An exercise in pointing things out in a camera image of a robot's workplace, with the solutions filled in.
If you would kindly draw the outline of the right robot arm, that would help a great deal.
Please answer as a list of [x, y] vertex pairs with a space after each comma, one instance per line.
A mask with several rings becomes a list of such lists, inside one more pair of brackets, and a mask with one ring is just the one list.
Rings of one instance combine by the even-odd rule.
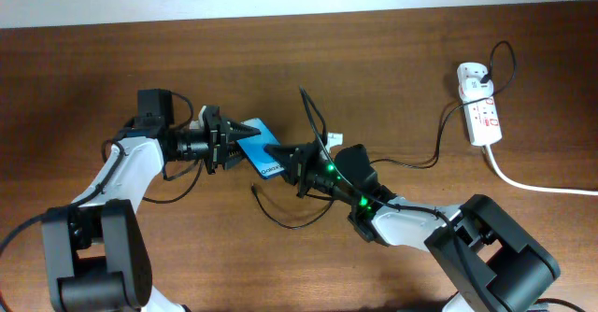
[[363, 145], [334, 158], [317, 143], [265, 147], [301, 197], [317, 190], [349, 205], [367, 242], [433, 255], [457, 293], [447, 311], [526, 311], [561, 274], [555, 258], [490, 197], [462, 205], [414, 204], [382, 185]]

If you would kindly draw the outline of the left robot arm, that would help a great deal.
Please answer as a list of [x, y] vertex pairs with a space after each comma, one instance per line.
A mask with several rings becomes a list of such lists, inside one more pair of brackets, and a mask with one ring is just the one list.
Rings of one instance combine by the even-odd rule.
[[103, 146], [104, 166], [70, 205], [41, 221], [50, 303], [56, 311], [184, 311], [152, 283], [150, 257], [136, 211], [169, 162], [209, 174], [243, 156], [237, 143], [259, 130], [221, 114], [218, 106], [174, 121], [175, 92], [141, 90], [137, 114]]

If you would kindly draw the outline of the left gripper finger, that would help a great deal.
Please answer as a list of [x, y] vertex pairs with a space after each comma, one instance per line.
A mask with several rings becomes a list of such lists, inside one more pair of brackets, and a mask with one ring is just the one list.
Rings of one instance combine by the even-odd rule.
[[255, 127], [230, 119], [227, 120], [227, 126], [228, 129], [226, 130], [226, 134], [229, 140], [242, 140], [261, 133], [261, 131]]
[[237, 144], [218, 145], [215, 156], [215, 166], [224, 170], [232, 169], [244, 159], [244, 153]]

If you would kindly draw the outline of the blue screen Galaxy smartphone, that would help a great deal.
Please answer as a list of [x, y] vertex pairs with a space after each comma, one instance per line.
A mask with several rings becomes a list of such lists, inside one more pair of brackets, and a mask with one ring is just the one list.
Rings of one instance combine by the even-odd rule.
[[277, 146], [279, 144], [275, 136], [259, 118], [242, 121], [242, 124], [260, 131], [259, 135], [237, 141], [251, 165], [258, 172], [258, 175], [263, 179], [270, 179], [281, 175], [284, 172], [284, 168], [264, 150], [266, 145]]

